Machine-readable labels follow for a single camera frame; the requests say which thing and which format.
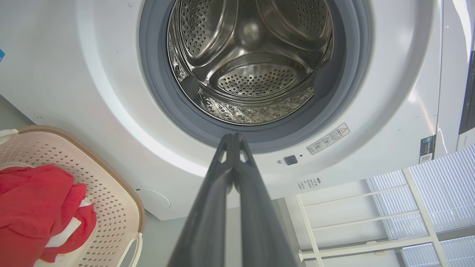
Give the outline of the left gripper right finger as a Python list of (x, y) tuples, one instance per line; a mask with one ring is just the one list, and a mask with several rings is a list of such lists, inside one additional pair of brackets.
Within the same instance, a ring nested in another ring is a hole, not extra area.
[(239, 149), (235, 186), (240, 194), (243, 266), (295, 267), (296, 258), (248, 143), (242, 135), (235, 137)]

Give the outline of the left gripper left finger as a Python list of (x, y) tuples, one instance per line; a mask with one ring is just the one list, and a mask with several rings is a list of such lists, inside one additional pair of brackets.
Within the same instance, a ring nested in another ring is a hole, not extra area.
[(239, 135), (224, 135), (190, 210), (170, 267), (222, 267), (225, 264), (227, 195), (239, 159)]

